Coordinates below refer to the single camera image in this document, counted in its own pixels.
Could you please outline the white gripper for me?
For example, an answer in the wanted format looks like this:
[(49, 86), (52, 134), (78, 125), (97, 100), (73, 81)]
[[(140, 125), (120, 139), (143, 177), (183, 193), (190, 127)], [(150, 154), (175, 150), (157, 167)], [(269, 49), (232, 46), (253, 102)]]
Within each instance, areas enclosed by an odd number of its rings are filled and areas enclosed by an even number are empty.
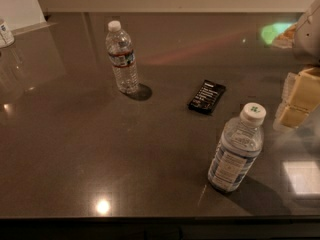
[[(293, 54), (304, 64), (320, 65), (320, 0), (314, 0), (299, 18)], [(309, 115), (305, 111), (313, 111), (320, 104), (320, 68), (304, 67), (298, 74), (289, 72), (282, 100), (275, 114), (274, 128), (298, 128)]]

